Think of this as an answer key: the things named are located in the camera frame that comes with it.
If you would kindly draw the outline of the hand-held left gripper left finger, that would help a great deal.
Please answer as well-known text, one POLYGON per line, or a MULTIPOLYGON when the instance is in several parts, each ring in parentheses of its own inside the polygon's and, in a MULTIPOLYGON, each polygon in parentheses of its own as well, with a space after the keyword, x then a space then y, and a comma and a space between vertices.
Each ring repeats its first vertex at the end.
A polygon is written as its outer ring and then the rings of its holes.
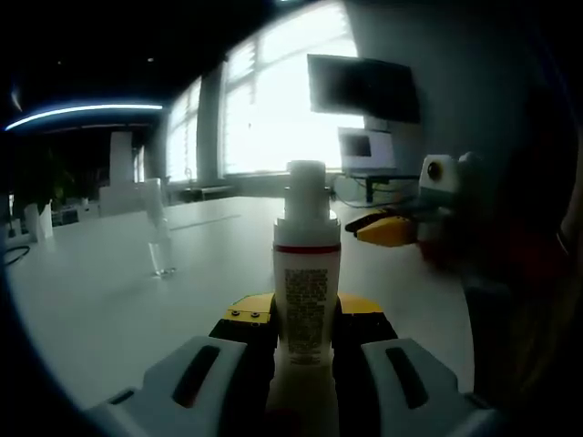
POLYGON ((89 410, 106 436, 236 436, 261 423, 275 372, 277 311, 271 293, 228 307, 129 388, 89 410))

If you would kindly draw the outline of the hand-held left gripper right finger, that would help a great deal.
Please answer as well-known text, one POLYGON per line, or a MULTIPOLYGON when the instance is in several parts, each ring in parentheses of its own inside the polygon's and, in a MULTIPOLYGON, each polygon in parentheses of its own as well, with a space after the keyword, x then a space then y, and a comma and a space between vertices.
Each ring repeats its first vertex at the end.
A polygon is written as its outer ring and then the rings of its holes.
POLYGON ((334 380, 342 436, 503 436, 505 417, 458 388, 454 372, 382 308, 342 293, 334 312, 334 380))

